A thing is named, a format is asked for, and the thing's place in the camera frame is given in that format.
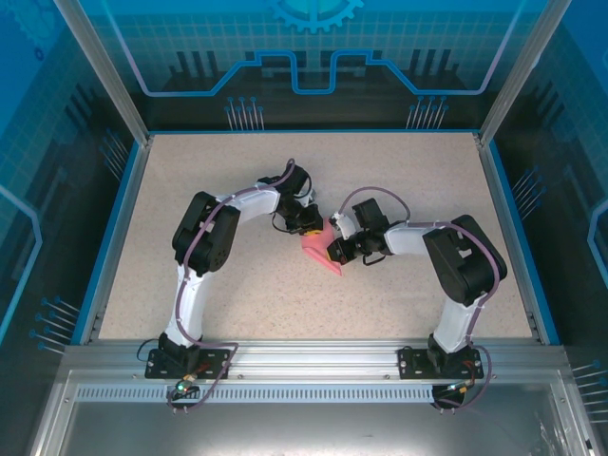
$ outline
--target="black bracket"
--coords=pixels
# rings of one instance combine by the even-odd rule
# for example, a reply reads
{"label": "black bracket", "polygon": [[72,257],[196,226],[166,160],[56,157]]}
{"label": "black bracket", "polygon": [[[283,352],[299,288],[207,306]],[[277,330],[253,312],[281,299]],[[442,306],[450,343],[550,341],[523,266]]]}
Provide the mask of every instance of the black bracket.
{"label": "black bracket", "polygon": [[[196,363],[197,378],[201,380],[215,380],[218,378],[222,365],[228,360],[230,350],[199,350],[199,359]],[[228,370],[221,376],[222,379],[228,377]],[[175,362],[165,352],[155,349],[148,354],[148,362],[145,367],[145,378],[161,378],[179,380],[188,373],[185,366]]]}
{"label": "black bracket", "polygon": [[473,367],[475,380],[484,378],[484,367],[479,351],[469,347],[448,355],[448,361],[438,370],[428,356],[428,349],[404,347],[397,351],[397,366],[401,380],[467,380],[471,370],[466,366],[469,361]]}

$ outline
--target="beige work surface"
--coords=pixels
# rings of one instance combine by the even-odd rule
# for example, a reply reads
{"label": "beige work surface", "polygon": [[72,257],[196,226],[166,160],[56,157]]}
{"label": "beige work surface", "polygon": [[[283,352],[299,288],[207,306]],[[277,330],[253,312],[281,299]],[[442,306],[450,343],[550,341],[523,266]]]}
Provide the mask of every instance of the beige work surface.
{"label": "beige work surface", "polygon": [[[177,274],[171,239],[199,191],[229,194],[281,174],[294,157],[313,178],[329,216],[363,185],[384,186],[409,205],[412,220],[470,214],[504,256],[509,275],[486,305],[475,334],[530,336],[473,138],[468,133],[281,133],[157,136],[143,176],[100,337],[162,333]],[[394,221],[403,208],[376,198]],[[444,295],[427,256],[360,260],[334,275],[305,256],[299,236],[275,231],[271,217],[240,225],[232,253],[215,275],[203,332],[210,338],[427,337]]]}

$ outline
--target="speckled tabletop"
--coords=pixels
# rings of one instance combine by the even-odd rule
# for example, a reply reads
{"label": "speckled tabletop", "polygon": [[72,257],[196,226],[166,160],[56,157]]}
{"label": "speckled tabletop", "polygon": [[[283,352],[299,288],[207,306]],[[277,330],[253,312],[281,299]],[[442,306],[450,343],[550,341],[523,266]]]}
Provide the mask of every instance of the speckled tabletop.
{"label": "speckled tabletop", "polygon": [[[294,157],[313,177],[321,213],[351,190],[381,185],[404,198],[412,220],[470,214],[507,261],[509,275],[486,305],[479,336],[530,336],[517,283],[469,133],[282,133],[157,136],[145,169],[100,337],[158,336],[177,284],[171,239],[201,190],[229,194],[280,174]],[[403,208],[375,197],[389,220]],[[270,216],[238,228],[216,274],[203,331],[211,338],[427,337],[445,295],[428,257],[392,256],[372,267],[356,261],[339,277],[301,252],[298,236],[280,234]]]}

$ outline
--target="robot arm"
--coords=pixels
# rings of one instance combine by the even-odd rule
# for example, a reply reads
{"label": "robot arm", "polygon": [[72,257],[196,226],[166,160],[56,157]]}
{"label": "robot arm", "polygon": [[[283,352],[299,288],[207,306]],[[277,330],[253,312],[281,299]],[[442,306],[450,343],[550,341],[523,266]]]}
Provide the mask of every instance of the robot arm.
{"label": "robot arm", "polygon": [[[429,338],[429,356],[436,366],[444,364],[453,353],[466,348],[466,332],[480,299],[494,284],[494,273],[485,254],[466,237],[452,228],[416,226],[407,222],[389,223],[375,199],[353,206],[362,231],[348,231],[348,237],[336,239],[328,248],[331,260],[346,264],[357,257],[372,265],[392,255],[430,256],[446,304],[437,329]],[[338,227],[350,227],[343,215],[332,218]],[[496,261],[500,280],[506,277],[506,265],[484,232],[471,216],[451,222],[477,238]],[[369,260],[372,255],[381,256]]]}
{"label": "robot arm", "polygon": [[[178,288],[188,267],[189,279],[180,300],[180,322],[185,331],[195,339],[202,338],[202,316],[214,274],[224,265],[238,226],[247,220],[266,214],[279,214],[285,219],[287,231],[291,234],[305,234],[323,228],[323,219],[314,204],[314,190],[308,186],[310,176],[301,167],[294,165],[290,177],[276,187],[268,184],[280,177],[263,178],[254,185],[257,191],[241,195],[222,207],[215,216],[211,229],[203,235],[189,259],[183,264],[185,253],[197,235],[200,225],[211,211],[226,196],[214,197],[204,192],[194,196],[178,230],[173,237],[175,259],[178,262]],[[179,364],[189,364],[187,352],[192,342],[180,332],[175,308],[171,320],[160,337],[159,347]]]}

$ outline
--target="gear icon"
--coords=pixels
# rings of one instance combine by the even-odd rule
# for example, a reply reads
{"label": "gear icon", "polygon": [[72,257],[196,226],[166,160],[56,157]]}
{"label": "gear icon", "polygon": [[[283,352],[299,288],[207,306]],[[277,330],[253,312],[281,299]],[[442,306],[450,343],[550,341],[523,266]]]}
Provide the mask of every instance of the gear icon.
{"label": "gear icon", "polygon": [[285,26],[295,26],[297,31],[319,29],[326,32],[331,27],[342,27],[344,19],[352,19],[354,10],[363,7],[362,0],[270,0],[275,19],[282,19]]}
{"label": "gear icon", "polygon": [[39,48],[55,29],[55,10],[52,0],[4,0],[2,10],[12,13],[28,39]]}

